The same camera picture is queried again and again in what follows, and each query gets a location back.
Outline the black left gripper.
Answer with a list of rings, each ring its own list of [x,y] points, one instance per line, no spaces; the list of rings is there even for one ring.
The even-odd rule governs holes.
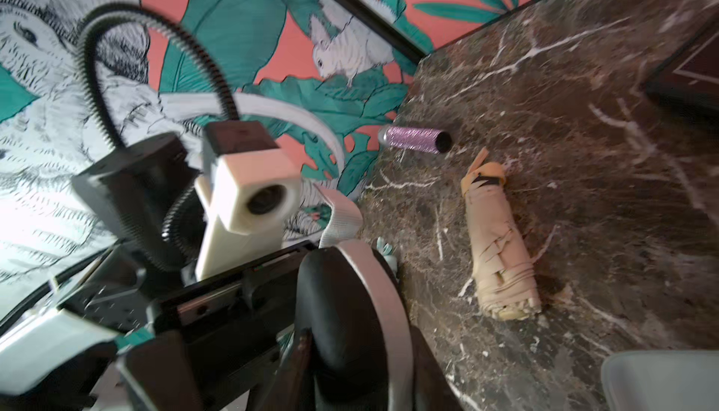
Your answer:
[[[206,213],[202,170],[171,133],[111,152],[73,177],[80,199],[120,238],[61,301],[84,323],[128,334],[148,328],[183,339],[205,408],[251,390],[279,364],[278,336],[293,319],[297,278],[312,242],[204,281],[195,277]]]

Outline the black zippered umbrella case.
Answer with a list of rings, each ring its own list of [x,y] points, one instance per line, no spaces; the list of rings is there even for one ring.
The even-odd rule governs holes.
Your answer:
[[[358,206],[318,188],[331,218],[299,268],[293,344],[262,410],[459,410],[391,263],[357,239]]]

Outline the mint green umbrella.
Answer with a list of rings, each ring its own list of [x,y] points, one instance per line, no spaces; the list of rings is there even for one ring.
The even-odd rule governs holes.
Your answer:
[[[389,244],[384,238],[379,237],[376,240],[376,250],[382,255],[394,275],[398,274],[399,262],[395,252],[395,248]]]

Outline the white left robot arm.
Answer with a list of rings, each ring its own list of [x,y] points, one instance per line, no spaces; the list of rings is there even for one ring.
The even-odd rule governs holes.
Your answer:
[[[301,175],[256,123],[211,124],[202,158],[163,133],[71,178],[117,242],[2,334],[5,407],[91,407],[115,366],[138,410],[218,410],[274,374],[311,249],[283,242]]]

